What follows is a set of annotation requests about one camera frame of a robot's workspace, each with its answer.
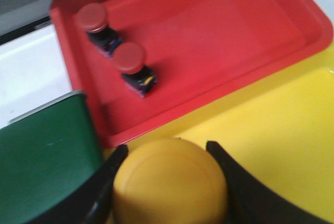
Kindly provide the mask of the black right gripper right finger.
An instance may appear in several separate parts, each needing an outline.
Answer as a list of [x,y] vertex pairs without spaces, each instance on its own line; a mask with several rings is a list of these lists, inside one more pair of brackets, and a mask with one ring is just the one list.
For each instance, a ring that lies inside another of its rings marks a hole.
[[224,174],[234,223],[328,223],[281,197],[246,171],[216,141],[206,142]]

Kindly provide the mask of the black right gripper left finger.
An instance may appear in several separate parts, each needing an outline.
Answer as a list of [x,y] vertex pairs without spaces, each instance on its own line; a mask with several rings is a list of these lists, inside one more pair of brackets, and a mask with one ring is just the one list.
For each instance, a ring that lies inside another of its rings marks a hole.
[[127,145],[118,146],[84,184],[31,223],[106,223],[112,208],[114,179],[127,156]]

